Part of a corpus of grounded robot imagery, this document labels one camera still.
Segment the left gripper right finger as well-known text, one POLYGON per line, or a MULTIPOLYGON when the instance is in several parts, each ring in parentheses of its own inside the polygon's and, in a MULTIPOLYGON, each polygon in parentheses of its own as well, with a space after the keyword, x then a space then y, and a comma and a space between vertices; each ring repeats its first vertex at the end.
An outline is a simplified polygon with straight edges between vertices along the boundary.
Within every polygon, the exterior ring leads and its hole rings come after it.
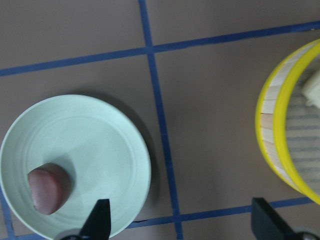
POLYGON ((264 198, 252 199, 251 230, 257 240, 300 239, 300 235, 294 232, 264 198))

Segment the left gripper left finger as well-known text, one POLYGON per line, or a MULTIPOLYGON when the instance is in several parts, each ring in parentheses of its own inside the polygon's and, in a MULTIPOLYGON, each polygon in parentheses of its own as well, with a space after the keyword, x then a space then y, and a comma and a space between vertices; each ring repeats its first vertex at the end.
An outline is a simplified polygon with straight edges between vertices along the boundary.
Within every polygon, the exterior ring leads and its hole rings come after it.
POLYGON ((111 208, 109 199, 99 199, 94 205, 79 236, 83 240, 108 240, 111 234, 111 208))

